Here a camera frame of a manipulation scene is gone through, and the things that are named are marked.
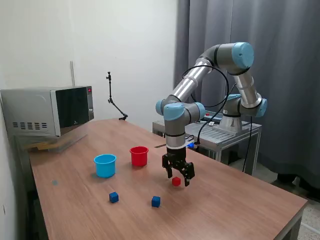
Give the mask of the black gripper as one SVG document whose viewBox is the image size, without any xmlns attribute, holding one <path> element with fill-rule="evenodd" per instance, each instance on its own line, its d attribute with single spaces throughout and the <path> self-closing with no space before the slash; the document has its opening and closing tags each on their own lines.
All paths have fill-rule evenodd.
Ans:
<svg viewBox="0 0 320 240">
<path fill-rule="evenodd" d="M 167 153 L 162 156 L 162 167 L 165 168 L 169 179 L 173 176 L 172 168 L 182 169 L 181 174 L 184 177 L 184 185 L 186 187 L 195 176 L 194 164 L 186 162 L 185 147 L 179 149 L 167 148 Z"/>
</svg>

